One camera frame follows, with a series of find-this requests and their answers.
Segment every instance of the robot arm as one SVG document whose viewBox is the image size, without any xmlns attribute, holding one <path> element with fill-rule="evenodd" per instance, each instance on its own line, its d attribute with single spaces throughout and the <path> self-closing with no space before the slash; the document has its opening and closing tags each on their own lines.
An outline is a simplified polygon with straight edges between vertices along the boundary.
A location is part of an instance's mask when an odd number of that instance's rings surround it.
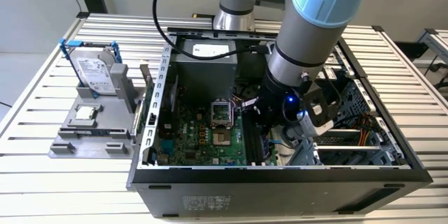
<svg viewBox="0 0 448 224">
<path fill-rule="evenodd" d="M 281 83 L 298 87 L 305 72 L 310 73 L 313 79 L 318 75 L 362 0 L 257 1 L 259 4 L 286 4 L 286 18 L 270 60 L 270 70 Z"/>
<path fill-rule="evenodd" d="M 322 90 L 311 90 L 314 80 L 333 52 L 362 0 L 257 0 L 258 4 L 285 4 L 286 17 L 269 61 L 269 71 L 257 102 L 267 132 L 285 113 L 286 98 L 293 93 L 303 103 L 298 122 L 309 136 L 330 129 L 338 104 L 329 105 Z"/>
</svg>

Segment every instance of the sticker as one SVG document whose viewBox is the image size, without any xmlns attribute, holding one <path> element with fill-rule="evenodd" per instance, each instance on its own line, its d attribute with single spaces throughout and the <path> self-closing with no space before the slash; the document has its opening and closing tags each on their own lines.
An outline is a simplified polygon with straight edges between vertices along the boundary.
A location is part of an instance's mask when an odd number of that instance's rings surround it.
<svg viewBox="0 0 448 224">
<path fill-rule="evenodd" d="M 90 58 L 78 58 L 77 60 L 90 88 L 99 94 L 117 94 L 105 61 Z"/>
<path fill-rule="evenodd" d="M 195 56 L 211 57 L 226 54 L 227 52 L 230 52 L 230 46 L 227 45 L 207 45 L 207 44 L 194 45 Z"/>
<path fill-rule="evenodd" d="M 183 196 L 185 208 L 190 211 L 229 210 L 233 196 Z"/>
</svg>

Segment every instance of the aluminum table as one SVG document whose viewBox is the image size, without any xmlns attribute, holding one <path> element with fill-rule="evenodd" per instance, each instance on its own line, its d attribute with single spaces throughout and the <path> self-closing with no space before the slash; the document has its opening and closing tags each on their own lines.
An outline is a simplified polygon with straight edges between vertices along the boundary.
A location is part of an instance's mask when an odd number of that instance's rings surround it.
<svg viewBox="0 0 448 224">
<path fill-rule="evenodd" d="M 165 29 L 210 29 L 210 19 L 162 19 Z M 277 33 L 279 22 L 258 21 Z M 343 34 L 369 79 L 434 178 L 426 188 L 366 216 L 173 219 L 178 222 L 448 223 L 448 103 L 391 38 L 370 26 Z M 141 61 L 158 76 L 165 40 L 153 19 L 91 14 L 78 18 L 69 39 L 121 44 L 129 76 L 145 85 Z M 78 95 L 78 79 L 57 47 L 0 123 L 0 223 L 165 223 L 137 192 L 127 191 L 131 160 L 50 159 L 49 148 Z"/>
</svg>

